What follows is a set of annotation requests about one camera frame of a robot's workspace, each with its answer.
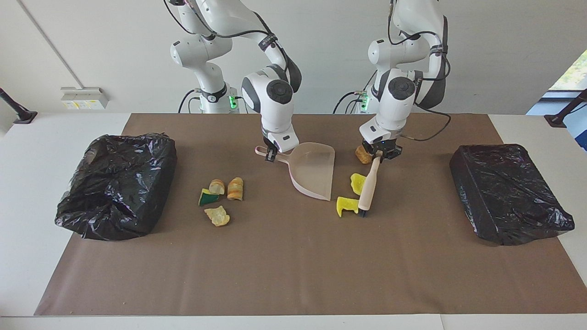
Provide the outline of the black bag-lined bin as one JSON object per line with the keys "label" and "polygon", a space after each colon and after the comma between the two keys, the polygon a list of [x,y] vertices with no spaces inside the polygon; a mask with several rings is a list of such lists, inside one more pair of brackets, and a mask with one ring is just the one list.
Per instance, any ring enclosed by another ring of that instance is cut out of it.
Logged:
{"label": "black bag-lined bin", "polygon": [[167,134],[104,134],[86,148],[54,222],[84,239],[146,236],[163,213],[176,166],[176,142]]}
{"label": "black bag-lined bin", "polygon": [[520,246],[575,229],[522,145],[461,145],[449,169],[467,219],[487,242]]}

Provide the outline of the beige plastic dustpan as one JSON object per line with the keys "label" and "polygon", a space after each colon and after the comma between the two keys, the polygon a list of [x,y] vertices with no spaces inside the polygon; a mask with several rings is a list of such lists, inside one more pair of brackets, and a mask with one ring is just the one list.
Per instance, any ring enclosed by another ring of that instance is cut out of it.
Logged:
{"label": "beige plastic dustpan", "polygon": [[304,142],[290,153],[277,153],[275,159],[288,165],[293,186],[317,200],[331,201],[335,149],[332,146]]}

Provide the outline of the white wall socket box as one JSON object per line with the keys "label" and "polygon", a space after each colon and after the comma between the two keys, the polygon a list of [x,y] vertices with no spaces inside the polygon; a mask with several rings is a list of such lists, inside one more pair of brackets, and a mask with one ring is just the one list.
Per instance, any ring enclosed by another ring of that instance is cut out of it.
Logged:
{"label": "white wall socket box", "polygon": [[109,103],[102,88],[62,87],[61,103],[67,110],[105,110]]}

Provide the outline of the black stand foot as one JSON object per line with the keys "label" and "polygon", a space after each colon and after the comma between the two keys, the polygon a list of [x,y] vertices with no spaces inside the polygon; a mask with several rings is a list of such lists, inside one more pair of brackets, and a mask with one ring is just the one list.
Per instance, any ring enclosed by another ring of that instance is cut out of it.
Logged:
{"label": "black stand foot", "polygon": [[564,123],[564,119],[574,111],[581,110],[584,106],[587,106],[587,88],[581,91],[559,113],[555,115],[544,115],[544,119],[551,127],[566,129],[567,126]]}
{"label": "black stand foot", "polygon": [[2,99],[6,104],[15,111],[17,118],[13,121],[15,125],[28,125],[30,124],[35,117],[37,117],[37,111],[30,111],[23,105],[19,104],[6,91],[0,88],[0,99]]}

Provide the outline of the window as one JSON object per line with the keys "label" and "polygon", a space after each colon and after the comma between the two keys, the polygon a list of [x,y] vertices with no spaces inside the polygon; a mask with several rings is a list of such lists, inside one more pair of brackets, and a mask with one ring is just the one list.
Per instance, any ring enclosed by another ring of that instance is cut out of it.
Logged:
{"label": "window", "polygon": [[587,88],[587,49],[549,88],[549,92],[581,91]]}

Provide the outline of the brown paper table mat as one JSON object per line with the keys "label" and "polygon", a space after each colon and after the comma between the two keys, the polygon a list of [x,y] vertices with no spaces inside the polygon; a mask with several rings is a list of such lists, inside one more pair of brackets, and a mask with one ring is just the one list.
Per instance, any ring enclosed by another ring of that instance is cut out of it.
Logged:
{"label": "brown paper table mat", "polygon": [[[153,232],[124,242],[73,235],[36,315],[587,313],[587,287],[558,238],[497,246],[474,234],[449,160],[499,144],[487,115],[404,141],[380,167],[371,211],[336,213],[254,152],[257,115],[130,115],[123,134],[166,133],[178,165]],[[244,181],[243,201],[228,184]],[[226,194],[199,206],[218,178]],[[222,205],[215,227],[204,209]]]}

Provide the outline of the beige hand brush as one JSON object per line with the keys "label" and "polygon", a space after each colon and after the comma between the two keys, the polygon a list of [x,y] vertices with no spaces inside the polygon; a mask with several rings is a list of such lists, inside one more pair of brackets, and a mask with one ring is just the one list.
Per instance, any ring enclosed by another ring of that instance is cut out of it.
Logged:
{"label": "beige hand brush", "polygon": [[368,175],[365,178],[365,183],[363,184],[363,188],[359,197],[358,202],[358,215],[360,217],[366,217],[367,212],[371,208],[371,203],[373,199],[373,195],[375,193],[376,182],[377,182],[377,172],[379,170],[379,165],[381,162],[381,158],[383,156],[382,151],[377,151],[375,153],[375,158],[372,161],[371,169]]}

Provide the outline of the notched yellow sponge piece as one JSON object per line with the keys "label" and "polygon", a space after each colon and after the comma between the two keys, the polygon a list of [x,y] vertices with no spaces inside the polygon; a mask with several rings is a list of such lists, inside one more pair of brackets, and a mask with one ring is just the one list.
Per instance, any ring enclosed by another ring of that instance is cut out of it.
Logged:
{"label": "notched yellow sponge piece", "polygon": [[344,211],[351,211],[355,215],[359,213],[359,200],[348,197],[339,196],[336,199],[336,213],[339,218],[342,218]]}

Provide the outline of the green and yellow sponge piece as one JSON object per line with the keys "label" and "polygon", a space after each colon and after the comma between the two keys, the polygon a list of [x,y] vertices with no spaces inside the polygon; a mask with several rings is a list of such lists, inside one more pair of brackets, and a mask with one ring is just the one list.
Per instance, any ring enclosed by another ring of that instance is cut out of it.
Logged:
{"label": "green and yellow sponge piece", "polygon": [[203,206],[207,204],[215,203],[220,199],[220,195],[216,193],[210,192],[207,188],[202,188],[199,198],[198,198],[198,205]]}

